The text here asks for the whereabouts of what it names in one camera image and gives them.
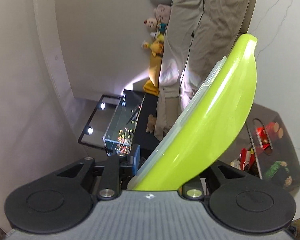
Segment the white red foam rocket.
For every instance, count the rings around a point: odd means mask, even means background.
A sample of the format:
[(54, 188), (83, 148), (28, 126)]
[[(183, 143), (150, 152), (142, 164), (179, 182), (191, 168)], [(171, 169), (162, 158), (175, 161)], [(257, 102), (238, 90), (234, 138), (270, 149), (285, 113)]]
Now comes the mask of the white red foam rocket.
[(253, 148), (242, 148), (237, 159), (233, 160), (230, 165), (241, 171), (248, 172), (254, 164), (256, 158)]

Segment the lime green bin lid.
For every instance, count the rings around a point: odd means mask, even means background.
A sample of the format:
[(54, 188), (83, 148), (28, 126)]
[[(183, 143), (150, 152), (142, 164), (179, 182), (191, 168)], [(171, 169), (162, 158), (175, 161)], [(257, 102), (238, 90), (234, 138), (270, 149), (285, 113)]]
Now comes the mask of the lime green bin lid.
[(257, 38), (241, 35), (214, 78), (200, 87), (128, 189), (174, 191), (216, 161), (236, 139), (253, 105)]

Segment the smoky transparent storage bin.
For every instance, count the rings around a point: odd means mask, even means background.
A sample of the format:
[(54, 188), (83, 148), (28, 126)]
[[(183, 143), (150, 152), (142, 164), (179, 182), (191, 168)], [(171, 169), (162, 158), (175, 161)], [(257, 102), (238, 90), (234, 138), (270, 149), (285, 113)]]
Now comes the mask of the smoky transparent storage bin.
[(300, 187), (300, 163), (281, 116), (256, 103), (219, 160), (287, 191)]

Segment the red figurine doll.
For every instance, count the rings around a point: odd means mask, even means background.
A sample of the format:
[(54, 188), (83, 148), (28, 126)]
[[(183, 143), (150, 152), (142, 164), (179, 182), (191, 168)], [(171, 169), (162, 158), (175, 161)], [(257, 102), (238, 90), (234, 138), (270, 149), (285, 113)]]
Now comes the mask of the red figurine doll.
[(283, 128), (278, 122), (270, 122), (266, 126), (258, 127), (256, 131), (262, 150), (266, 155), (271, 155), (274, 150), (274, 142), (283, 138)]

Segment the glass fish tank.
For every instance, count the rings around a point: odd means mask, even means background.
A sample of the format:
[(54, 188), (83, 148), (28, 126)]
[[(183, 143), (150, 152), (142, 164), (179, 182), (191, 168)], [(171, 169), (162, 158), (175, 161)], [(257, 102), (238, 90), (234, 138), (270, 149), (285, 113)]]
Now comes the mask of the glass fish tank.
[(108, 156), (130, 152), (144, 96), (142, 92), (123, 91), (103, 136)]

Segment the black cabinet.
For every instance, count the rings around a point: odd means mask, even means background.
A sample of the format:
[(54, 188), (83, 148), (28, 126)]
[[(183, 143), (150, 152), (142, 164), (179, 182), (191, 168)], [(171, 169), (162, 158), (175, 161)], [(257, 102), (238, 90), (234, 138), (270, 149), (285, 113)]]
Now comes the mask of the black cabinet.
[(126, 98), (126, 106), (135, 108), (138, 103), (141, 103), (141, 109), (139, 111), (132, 144), (140, 145), (141, 157), (148, 158), (159, 144), (159, 140), (153, 134), (146, 132), (148, 116), (157, 116), (158, 97), (152, 94), (135, 92), (126, 89), (123, 93)]

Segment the brown teddy bear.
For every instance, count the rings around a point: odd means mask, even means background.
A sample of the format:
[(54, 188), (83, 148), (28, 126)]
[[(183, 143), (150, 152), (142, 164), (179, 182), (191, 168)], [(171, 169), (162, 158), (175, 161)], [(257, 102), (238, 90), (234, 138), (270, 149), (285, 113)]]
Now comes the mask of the brown teddy bear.
[(148, 122), (146, 128), (147, 133), (154, 133), (156, 122), (157, 122), (157, 118), (150, 114), (148, 116)]

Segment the yellow pillow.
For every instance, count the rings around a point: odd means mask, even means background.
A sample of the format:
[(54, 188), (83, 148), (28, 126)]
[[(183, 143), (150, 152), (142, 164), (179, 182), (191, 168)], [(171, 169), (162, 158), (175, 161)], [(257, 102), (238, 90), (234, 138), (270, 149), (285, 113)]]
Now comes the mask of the yellow pillow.
[(160, 56), (154, 57), (152, 54), (150, 55), (149, 62), (149, 79), (143, 86), (144, 92), (148, 94), (152, 94), (154, 96), (159, 96), (159, 77), (161, 70), (161, 62), (162, 58)]

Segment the yellow duck plush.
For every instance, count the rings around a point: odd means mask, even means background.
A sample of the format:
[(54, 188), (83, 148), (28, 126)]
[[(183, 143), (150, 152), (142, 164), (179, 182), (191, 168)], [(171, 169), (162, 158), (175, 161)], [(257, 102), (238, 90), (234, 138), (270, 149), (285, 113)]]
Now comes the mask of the yellow duck plush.
[(164, 52), (164, 35), (162, 33), (151, 33), (151, 37), (154, 38), (154, 41), (152, 43), (144, 41), (142, 48), (149, 49), (153, 57), (162, 57)]

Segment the pink plush toy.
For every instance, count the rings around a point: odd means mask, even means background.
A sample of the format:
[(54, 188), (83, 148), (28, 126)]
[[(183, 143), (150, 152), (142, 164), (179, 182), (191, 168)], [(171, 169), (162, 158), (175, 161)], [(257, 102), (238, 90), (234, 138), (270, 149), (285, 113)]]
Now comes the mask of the pink plush toy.
[(159, 4), (154, 9), (154, 15), (158, 22), (168, 24), (170, 20), (171, 6)]

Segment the beige covered sofa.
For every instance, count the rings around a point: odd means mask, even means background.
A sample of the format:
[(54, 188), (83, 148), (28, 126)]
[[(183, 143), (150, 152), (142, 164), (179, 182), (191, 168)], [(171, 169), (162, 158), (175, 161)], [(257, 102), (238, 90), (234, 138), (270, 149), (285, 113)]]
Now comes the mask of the beige covered sofa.
[(256, 0), (172, 0), (154, 136), (169, 132), (215, 64), (249, 27)]

